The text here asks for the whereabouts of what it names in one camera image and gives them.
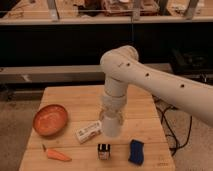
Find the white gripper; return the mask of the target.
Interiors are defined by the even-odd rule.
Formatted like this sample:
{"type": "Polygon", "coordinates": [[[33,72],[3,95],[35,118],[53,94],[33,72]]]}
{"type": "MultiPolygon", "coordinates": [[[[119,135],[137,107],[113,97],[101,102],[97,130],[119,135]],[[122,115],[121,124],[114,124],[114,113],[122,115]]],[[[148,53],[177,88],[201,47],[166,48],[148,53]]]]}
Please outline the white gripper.
{"type": "Polygon", "coordinates": [[[123,124],[123,110],[126,105],[126,96],[112,97],[108,94],[101,96],[102,107],[99,114],[99,120],[104,119],[104,115],[109,117],[116,117],[120,125],[123,124]]]}

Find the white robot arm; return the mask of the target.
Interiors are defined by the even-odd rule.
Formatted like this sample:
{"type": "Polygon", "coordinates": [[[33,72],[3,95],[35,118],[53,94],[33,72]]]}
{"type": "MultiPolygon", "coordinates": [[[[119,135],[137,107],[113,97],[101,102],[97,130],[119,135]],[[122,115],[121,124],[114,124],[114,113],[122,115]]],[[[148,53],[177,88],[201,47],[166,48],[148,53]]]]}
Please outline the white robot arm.
{"type": "Polygon", "coordinates": [[[128,85],[134,84],[213,127],[213,86],[150,68],[138,59],[137,50],[129,45],[103,54],[105,107],[121,109],[128,85]]]}

